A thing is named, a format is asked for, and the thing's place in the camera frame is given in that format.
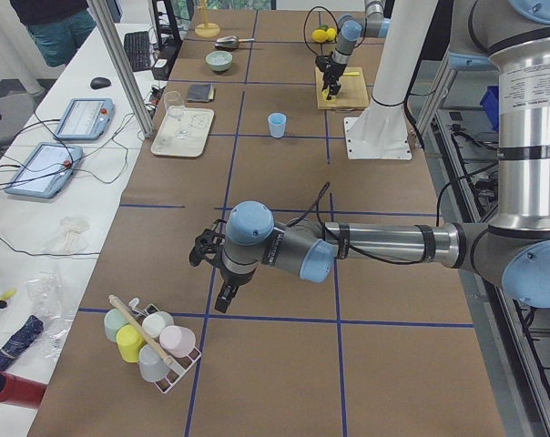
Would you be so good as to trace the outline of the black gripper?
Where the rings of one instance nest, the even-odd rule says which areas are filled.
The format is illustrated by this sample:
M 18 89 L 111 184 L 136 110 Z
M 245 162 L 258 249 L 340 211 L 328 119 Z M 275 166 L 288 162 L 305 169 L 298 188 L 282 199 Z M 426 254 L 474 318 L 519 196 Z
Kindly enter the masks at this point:
M 227 312 L 230 302 L 236 297 L 240 286 L 249 283 L 257 268 L 257 262 L 239 264 L 232 260 L 222 259 L 220 261 L 220 275 L 223 284 L 215 301 L 214 309 L 218 312 Z
M 343 75 L 346 65 L 338 63 L 332 58 L 328 59 L 328 66 L 326 69 L 326 78 L 322 82 L 321 92 L 328 91 L 327 99 L 334 100 L 337 98 L 341 90 L 341 84 L 339 83 L 340 77 Z

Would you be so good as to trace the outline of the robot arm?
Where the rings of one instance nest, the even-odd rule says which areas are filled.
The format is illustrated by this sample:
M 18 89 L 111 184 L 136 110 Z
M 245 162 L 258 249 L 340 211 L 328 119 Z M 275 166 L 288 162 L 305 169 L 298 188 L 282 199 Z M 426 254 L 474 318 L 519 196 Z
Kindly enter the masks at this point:
M 498 200 L 485 223 L 382 226 L 277 223 L 256 201 L 230 213 L 214 259 L 226 311 L 259 264 L 313 282 L 336 259 L 464 269 L 534 308 L 550 308 L 550 1 L 456 1 L 450 63 L 499 74 Z
M 321 91 L 327 100 L 332 100 L 339 94 L 340 77 L 344 74 L 359 39 L 387 36 L 390 19 L 384 16 L 384 7 L 384 1 L 365 1 L 364 18 L 343 15 L 339 21 L 335 48 L 329 55 L 316 56 L 316 67 L 322 72 Z

